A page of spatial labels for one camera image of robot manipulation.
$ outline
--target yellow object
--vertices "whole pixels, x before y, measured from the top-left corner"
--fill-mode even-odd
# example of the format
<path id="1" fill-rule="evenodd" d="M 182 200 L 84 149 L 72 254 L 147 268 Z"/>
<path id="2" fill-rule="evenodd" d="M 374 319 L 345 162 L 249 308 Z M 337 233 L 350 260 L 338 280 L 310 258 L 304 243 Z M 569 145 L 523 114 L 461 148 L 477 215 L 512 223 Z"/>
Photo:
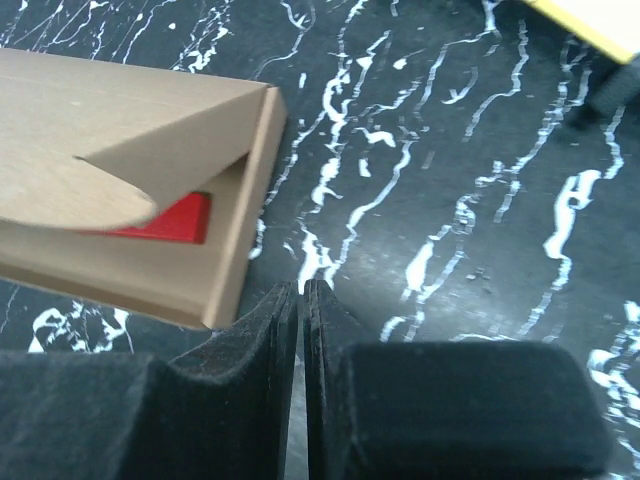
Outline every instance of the yellow object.
<path id="1" fill-rule="evenodd" d="M 524 0 L 612 60 L 640 53 L 640 0 Z"/>

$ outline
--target red object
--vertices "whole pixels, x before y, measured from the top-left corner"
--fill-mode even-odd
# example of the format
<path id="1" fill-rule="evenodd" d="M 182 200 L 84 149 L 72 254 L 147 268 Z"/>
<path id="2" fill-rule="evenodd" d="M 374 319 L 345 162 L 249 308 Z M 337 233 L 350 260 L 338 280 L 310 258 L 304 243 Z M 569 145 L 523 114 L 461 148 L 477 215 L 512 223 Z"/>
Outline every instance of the red object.
<path id="1" fill-rule="evenodd" d="M 203 244 L 207 237 L 211 197 L 190 193 L 142 228 L 127 227 L 104 235 Z"/>

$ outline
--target tan cardboard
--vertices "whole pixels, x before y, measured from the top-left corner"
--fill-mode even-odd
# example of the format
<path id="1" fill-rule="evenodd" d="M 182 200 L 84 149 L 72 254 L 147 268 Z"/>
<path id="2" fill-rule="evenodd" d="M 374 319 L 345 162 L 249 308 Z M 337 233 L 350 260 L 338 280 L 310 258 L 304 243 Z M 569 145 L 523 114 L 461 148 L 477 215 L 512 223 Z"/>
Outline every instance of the tan cardboard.
<path id="1" fill-rule="evenodd" d="M 235 317 L 278 89 L 0 49 L 0 275 L 189 327 Z M 86 235 L 212 194 L 204 245 Z"/>

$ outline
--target cardboard flap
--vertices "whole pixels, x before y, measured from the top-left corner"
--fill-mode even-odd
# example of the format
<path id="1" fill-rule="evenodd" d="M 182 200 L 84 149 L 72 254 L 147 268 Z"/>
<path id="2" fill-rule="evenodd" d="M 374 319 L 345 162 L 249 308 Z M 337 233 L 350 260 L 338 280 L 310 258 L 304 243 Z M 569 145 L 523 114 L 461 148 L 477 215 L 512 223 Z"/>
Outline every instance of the cardboard flap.
<path id="1" fill-rule="evenodd" d="M 249 152 L 266 88 L 0 49 L 0 219 L 144 223 Z"/>

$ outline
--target black marble surface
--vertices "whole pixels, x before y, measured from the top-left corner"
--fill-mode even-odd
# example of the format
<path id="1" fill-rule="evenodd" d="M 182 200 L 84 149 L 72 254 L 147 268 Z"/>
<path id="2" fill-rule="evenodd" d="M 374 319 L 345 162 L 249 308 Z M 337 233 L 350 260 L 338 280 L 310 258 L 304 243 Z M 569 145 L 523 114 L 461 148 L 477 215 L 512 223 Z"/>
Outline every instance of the black marble surface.
<path id="1" fill-rule="evenodd" d="M 6 0 L 0 45 L 280 86 L 241 311 L 318 277 L 383 341 L 557 342 L 616 432 L 610 478 L 640 476 L 640 109 L 568 126 L 610 67 L 592 49 L 516 0 Z M 5 349 L 208 335 L 9 283 L 0 303 Z M 299 390 L 293 411 L 302 478 Z"/>

